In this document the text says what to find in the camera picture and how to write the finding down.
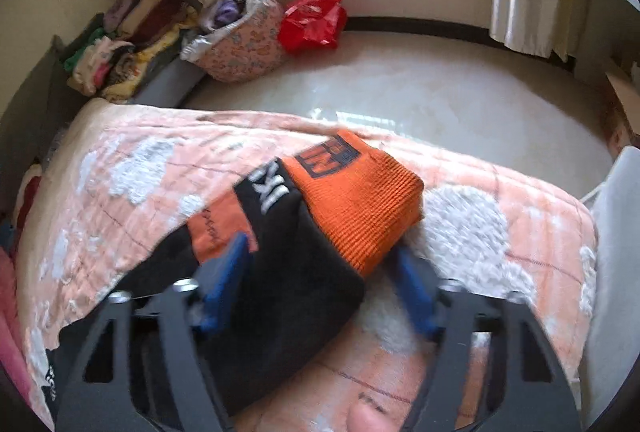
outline cardboard box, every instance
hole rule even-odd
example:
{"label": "cardboard box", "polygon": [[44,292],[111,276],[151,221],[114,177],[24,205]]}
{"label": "cardboard box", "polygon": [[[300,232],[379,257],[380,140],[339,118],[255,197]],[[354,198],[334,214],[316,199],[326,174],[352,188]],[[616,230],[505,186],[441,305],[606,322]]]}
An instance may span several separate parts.
{"label": "cardboard box", "polygon": [[615,159],[627,145],[640,148],[640,94],[613,61],[608,64],[606,75],[609,86],[605,90],[603,129],[607,148]]}
{"label": "cardboard box", "polygon": [[634,64],[640,64],[640,44],[625,41],[613,54],[613,60],[625,75],[631,77]]}

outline pink blanket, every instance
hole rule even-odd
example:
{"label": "pink blanket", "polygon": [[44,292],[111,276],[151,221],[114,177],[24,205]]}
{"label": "pink blanket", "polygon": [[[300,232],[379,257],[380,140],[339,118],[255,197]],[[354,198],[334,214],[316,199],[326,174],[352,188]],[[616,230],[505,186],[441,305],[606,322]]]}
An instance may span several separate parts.
{"label": "pink blanket", "polygon": [[[524,292],[569,378],[593,301],[596,237],[587,209],[517,172],[350,126],[425,183],[425,219],[407,235],[417,253],[478,292]],[[163,235],[274,156],[322,141],[336,126],[261,112],[198,112],[90,102],[43,177],[18,256],[18,309],[33,379],[45,348],[87,314]],[[365,392],[401,424],[431,359],[386,278],[374,275],[341,335],[276,394],[236,417],[239,431],[345,430]],[[458,424],[473,420],[486,339],[479,335]]]}

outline tiled floor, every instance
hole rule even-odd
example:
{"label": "tiled floor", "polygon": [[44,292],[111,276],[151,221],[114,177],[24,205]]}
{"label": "tiled floor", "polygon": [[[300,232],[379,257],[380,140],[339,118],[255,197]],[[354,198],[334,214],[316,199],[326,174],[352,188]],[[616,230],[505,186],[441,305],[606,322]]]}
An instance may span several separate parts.
{"label": "tiled floor", "polygon": [[258,80],[207,82],[187,108],[268,110],[382,125],[541,178],[581,197],[611,158],[589,90],[507,51],[393,33],[345,33],[336,52]]}

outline red plastic bag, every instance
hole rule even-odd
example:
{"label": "red plastic bag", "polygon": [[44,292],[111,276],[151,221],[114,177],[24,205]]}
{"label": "red plastic bag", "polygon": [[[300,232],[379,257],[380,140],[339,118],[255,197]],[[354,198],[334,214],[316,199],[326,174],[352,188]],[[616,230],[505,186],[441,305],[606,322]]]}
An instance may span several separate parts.
{"label": "red plastic bag", "polygon": [[287,6],[278,40],[289,53],[338,47],[338,36],[347,22],[341,0],[296,0]]}

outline person's hand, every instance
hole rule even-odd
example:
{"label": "person's hand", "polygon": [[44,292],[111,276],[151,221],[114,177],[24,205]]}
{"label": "person's hand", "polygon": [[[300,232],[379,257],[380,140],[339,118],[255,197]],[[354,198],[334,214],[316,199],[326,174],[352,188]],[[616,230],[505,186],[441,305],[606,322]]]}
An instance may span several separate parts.
{"label": "person's hand", "polygon": [[347,432],[396,432],[398,427],[385,415],[382,407],[369,396],[351,405],[347,414]]}

